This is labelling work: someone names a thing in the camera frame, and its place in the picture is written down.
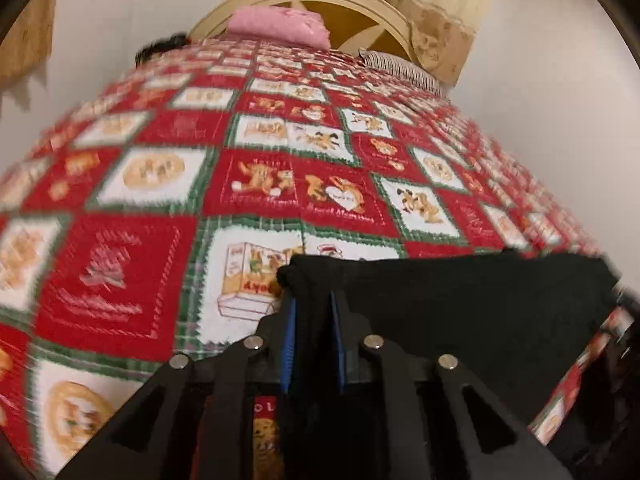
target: quilt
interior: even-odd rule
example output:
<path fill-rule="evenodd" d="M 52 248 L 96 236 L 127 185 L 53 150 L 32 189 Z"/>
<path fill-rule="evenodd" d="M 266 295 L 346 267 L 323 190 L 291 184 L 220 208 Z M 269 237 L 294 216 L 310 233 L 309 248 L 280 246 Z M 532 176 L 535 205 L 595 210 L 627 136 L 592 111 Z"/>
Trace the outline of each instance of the quilt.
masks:
<path fill-rule="evenodd" d="M 166 53 L 46 130 L 0 182 L 0 229 L 0 428 L 39 478 L 172 354 L 253 333 L 294 254 L 598 251 L 449 102 L 338 52 L 243 38 Z M 543 443 L 606 342 L 530 421 Z M 273 423 L 273 399 L 255 411 Z"/>

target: cream headboard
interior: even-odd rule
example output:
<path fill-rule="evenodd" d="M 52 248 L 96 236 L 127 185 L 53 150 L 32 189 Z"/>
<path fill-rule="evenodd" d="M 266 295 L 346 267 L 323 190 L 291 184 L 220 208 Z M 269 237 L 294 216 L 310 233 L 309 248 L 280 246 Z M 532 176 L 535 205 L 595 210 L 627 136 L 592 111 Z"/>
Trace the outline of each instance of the cream headboard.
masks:
<path fill-rule="evenodd" d="M 331 32 L 333 48 L 353 56 L 359 48 L 369 48 L 416 61 L 409 23 L 384 0 L 227 0 L 198 22 L 190 32 L 191 39 L 199 41 L 220 34 L 233 12 L 248 5 L 318 12 Z"/>

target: red and white quilt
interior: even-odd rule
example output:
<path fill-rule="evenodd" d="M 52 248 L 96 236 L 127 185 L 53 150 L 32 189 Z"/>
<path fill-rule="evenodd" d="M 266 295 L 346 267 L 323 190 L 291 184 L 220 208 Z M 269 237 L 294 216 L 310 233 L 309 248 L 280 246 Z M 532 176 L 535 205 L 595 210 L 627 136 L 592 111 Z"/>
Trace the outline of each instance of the red and white quilt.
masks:
<path fill-rule="evenodd" d="M 253 333 L 292 254 L 597 250 L 450 103 L 242 39 L 169 52 L 78 107 L 4 176 L 0 212 L 0 426 L 41 478 L 174 352 Z M 532 422 L 542 442 L 605 343 Z"/>

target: white wall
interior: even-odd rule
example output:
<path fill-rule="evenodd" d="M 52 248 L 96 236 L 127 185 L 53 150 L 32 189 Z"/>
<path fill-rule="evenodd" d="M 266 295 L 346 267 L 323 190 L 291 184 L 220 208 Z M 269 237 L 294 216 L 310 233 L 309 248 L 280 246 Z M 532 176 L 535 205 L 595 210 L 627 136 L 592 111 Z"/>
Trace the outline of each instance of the white wall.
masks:
<path fill-rule="evenodd" d="M 452 100 L 640 290 L 640 70 L 596 0 L 494 0 Z"/>
<path fill-rule="evenodd" d="M 133 66 L 142 46 L 190 30 L 222 1 L 58 0 L 52 56 L 12 88 L 0 89 L 0 173 L 43 128 Z"/>

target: black hair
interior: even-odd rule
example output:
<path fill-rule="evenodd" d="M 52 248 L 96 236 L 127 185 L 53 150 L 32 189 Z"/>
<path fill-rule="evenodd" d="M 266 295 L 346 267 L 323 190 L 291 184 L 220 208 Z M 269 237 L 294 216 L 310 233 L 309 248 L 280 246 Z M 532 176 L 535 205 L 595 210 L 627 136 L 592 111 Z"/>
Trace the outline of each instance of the black hair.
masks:
<path fill-rule="evenodd" d="M 141 48 L 136 54 L 136 66 L 140 66 L 149 61 L 154 54 L 162 54 L 177 48 L 182 48 L 190 44 L 191 41 L 184 32 L 174 34 L 170 38 L 163 38 Z"/>

